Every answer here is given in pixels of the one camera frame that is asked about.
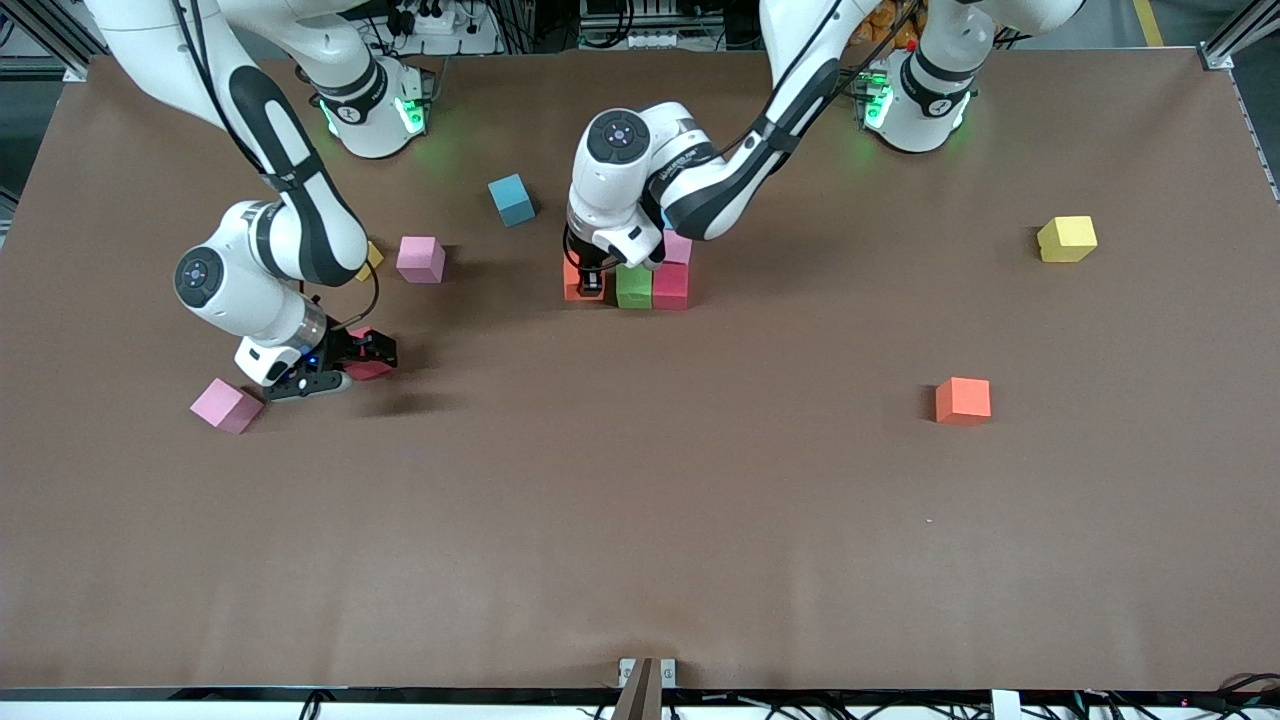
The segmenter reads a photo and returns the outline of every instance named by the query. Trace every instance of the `metal bracket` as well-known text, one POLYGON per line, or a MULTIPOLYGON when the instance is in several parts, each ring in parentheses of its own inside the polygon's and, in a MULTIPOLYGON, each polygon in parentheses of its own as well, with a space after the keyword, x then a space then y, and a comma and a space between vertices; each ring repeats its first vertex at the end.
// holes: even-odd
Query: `metal bracket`
MULTIPOLYGON (((618 685, 620 688, 626 687, 627 680, 631 678, 631 671, 636 666, 635 657, 623 657, 618 660, 618 685)), ((663 688, 677 688, 676 684, 676 659, 663 657, 658 665, 658 670, 662 674, 662 687, 663 688)))
POLYGON ((1020 720, 1023 696, 1018 691, 991 691, 991 720, 1020 720))
POLYGON ((1201 56, 1201 67, 1206 70, 1230 70, 1235 68, 1235 60, 1230 55, 1222 55, 1213 60, 1208 56, 1208 44, 1201 41, 1196 45, 1196 54, 1201 56))
POLYGON ((623 659, 618 662, 622 670, 623 662, 631 662, 626 670, 626 685, 622 688, 622 697, 613 707, 614 720, 662 720, 662 688, 666 684, 663 667, 671 664, 671 679, 676 679, 675 660, 644 660, 623 659))

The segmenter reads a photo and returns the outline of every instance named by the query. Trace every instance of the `blue cube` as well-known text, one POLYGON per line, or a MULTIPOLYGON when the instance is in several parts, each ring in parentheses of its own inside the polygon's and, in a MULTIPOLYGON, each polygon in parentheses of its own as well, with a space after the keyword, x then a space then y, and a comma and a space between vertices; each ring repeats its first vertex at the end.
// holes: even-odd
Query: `blue cube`
POLYGON ((525 183, 520 181, 518 174, 489 183, 489 195, 498 206, 502 223, 508 228, 534 219, 534 202, 525 192, 525 183))

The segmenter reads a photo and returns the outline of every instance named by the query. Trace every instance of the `pink cube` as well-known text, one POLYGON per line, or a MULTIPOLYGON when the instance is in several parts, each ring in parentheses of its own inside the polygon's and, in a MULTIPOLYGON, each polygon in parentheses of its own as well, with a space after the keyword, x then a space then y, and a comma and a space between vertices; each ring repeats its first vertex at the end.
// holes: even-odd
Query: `pink cube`
POLYGON ((664 229, 662 231, 662 245, 667 249, 667 263, 689 264, 689 256, 694 252, 694 241, 676 234, 673 229, 664 229))
MULTIPOLYGON (((347 332, 351 333, 351 337, 358 338, 365 337, 365 334, 372 329, 372 325, 365 325, 347 332)), ((390 365, 383 363, 381 360, 356 360, 355 363, 343 363, 342 365, 342 370, 351 375, 351 379, 357 383, 385 375, 387 373, 390 373, 392 369, 393 368, 390 365)))
POLYGON ((262 411, 262 401, 221 378, 214 378, 192 404, 191 411, 210 425, 238 436, 262 411))
POLYGON ((444 279, 444 249, 434 237, 402 237, 396 269, 411 283, 444 279))
POLYGON ((663 263, 653 272, 653 309, 689 309, 689 265, 663 263))

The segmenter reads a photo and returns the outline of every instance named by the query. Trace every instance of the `yellow cube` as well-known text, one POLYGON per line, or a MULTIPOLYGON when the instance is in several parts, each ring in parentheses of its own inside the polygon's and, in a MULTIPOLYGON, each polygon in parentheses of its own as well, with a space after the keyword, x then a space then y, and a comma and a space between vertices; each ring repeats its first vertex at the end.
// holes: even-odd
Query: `yellow cube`
MULTIPOLYGON (((372 242, 369 243, 369 265, 378 266, 383 261, 383 254, 378 251, 378 247, 372 242)), ((369 265, 361 265, 360 272, 356 273, 356 279, 365 282, 369 279, 369 265)))
POLYGON ((1093 218, 1088 215, 1053 218, 1036 233, 1036 240, 1046 263, 1078 263, 1098 246, 1093 218))

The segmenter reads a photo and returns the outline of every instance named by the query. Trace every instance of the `power strip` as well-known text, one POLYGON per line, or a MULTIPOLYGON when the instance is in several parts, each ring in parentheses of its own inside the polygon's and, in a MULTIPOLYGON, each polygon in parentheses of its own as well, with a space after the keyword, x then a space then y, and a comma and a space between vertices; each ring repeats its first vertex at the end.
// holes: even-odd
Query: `power strip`
POLYGON ((627 35, 628 50, 666 50, 680 45, 675 32, 632 32, 627 35))

